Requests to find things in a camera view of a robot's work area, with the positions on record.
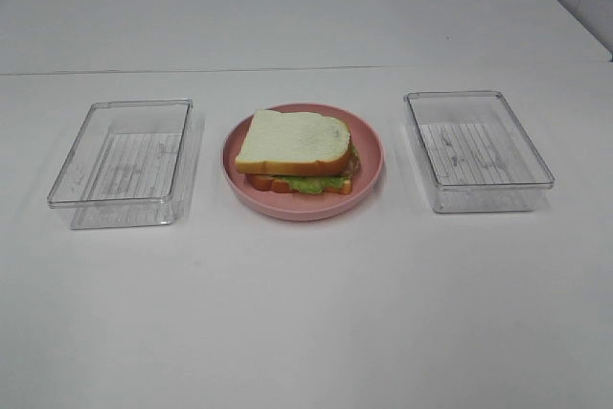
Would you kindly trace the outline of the green lettuce leaf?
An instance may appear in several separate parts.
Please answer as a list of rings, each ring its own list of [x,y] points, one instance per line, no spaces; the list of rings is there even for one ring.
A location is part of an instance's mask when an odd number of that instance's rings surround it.
[[[336,175],[326,176],[274,176],[272,191],[275,193],[337,193],[350,194],[352,192],[352,178],[360,168],[359,154],[354,145],[351,145],[351,155],[345,168]]]

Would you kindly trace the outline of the bread slice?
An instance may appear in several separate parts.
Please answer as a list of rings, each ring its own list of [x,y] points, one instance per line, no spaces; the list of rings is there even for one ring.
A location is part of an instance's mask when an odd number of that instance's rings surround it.
[[[280,176],[247,174],[249,184],[259,191],[274,193],[350,194],[352,181],[340,176]]]
[[[235,157],[247,174],[332,176],[352,157],[347,124],[314,112],[259,110]]]

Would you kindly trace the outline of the bacon strip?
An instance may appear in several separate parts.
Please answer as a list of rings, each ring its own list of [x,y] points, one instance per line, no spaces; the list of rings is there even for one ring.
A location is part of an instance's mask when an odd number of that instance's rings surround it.
[[[354,145],[351,145],[351,156],[345,168],[341,171],[340,175],[344,178],[352,178],[360,168],[359,153]]]

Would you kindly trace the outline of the pink round plate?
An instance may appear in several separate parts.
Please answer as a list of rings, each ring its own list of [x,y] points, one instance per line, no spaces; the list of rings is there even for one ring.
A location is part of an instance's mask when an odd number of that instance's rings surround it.
[[[274,193],[253,188],[235,166],[235,157],[251,123],[251,119],[246,118],[228,134],[221,153],[223,172],[239,201],[266,216],[312,221],[345,213],[371,194],[383,169],[384,149],[377,133],[366,121],[345,109],[325,104],[288,103],[274,109],[279,112],[316,112],[340,119],[348,125],[360,159],[360,169],[352,179],[352,192],[346,195]]]

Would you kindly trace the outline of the right clear plastic tray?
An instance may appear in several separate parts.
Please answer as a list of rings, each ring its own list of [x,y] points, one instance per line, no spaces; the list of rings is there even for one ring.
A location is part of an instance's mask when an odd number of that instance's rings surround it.
[[[422,184],[439,214],[529,212],[555,178],[504,95],[404,96]]]

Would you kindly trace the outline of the clear plastic tray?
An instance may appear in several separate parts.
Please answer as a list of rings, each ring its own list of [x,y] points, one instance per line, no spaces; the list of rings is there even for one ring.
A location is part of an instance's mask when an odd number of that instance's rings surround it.
[[[439,214],[529,212],[555,178],[504,95],[404,96],[422,184]]]
[[[91,105],[47,196],[73,230],[169,225],[188,206],[193,103]]]

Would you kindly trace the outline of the left clear plastic tray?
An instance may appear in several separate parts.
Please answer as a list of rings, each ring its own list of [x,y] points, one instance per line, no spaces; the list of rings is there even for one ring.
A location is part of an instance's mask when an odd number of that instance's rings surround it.
[[[73,230],[169,225],[188,206],[193,103],[91,105],[47,196]]]

